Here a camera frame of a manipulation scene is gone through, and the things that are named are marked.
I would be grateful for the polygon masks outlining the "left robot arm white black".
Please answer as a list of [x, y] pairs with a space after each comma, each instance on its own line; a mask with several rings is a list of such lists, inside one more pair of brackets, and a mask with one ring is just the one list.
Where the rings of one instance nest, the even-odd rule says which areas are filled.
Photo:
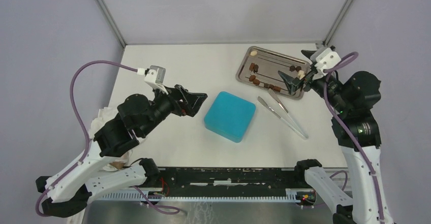
[[193, 117], [207, 99], [207, 94], [189, 92], [181, 85], [166, 91], [156, 89], [154, 94], [153, 100], [138, 93], [127, 97], [118, 105], [116, 116], [95, 133], [88, 150], [74, 163], [54, 176], [37, 179], [37, 189], [42, 193], [36, 206], [40, 216], [70, 217], [113, 191], [159, 183], [159, 170], [150, 158], [130, 169], [97, 176], [98, 170], [138, 146], [139, 140], [170, 114]]

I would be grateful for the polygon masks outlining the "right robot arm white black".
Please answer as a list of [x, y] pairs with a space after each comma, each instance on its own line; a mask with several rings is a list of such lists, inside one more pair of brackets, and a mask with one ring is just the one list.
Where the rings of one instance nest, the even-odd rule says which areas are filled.
[[380, 80], [359, 71], [346, 82], [336, 77], [357, 52], [340, 57], [332, 48], [302, 50], [311, 61], [301, 78], [279, 72], [289, 93], [314, 90], [332, 114], [332, 130], [347, 163], [351, 195], [326, 175], [316, 159], [299, 161], [293, 174], [299, 187], [311, 186], [332, 213], [333, 223], [394, 223], [386, 203], [380, 169], [381, 135], [372, 115], [381, 99]]

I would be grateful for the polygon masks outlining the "steel serving tongs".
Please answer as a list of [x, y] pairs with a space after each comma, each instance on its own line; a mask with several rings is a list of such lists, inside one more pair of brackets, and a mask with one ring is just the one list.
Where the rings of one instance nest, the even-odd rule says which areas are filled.
[[277, 112], [272, 106], [270, 106], [264, 98], [261, 96], [257, 96], [257, 101], [268, 111], [270, 111], [276, 118], [278, 118], [281, 122], [287, 125], [293, 132], [295, 132], [299, 137], [307, 140], [309, 138], [308, 133], [305, 129], [300, 125], [297, 119], [294, 117], [292, 112], [286, 107], [286, 105], [282, 102], [279, 96], [275, 93], [273, 89], [268, 90], [268, 94], [271, 98], [276, 102], [276, 104], [281, 108], [282, 114]]

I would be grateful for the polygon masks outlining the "teal box lid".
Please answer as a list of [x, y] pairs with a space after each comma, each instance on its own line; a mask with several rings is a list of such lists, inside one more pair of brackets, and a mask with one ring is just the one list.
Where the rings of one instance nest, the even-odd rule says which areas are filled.
[[255, 104], [221, 91], [207, 111], [204, 125], [208, 130], [239, 143], [243, 140], [255, 112]]

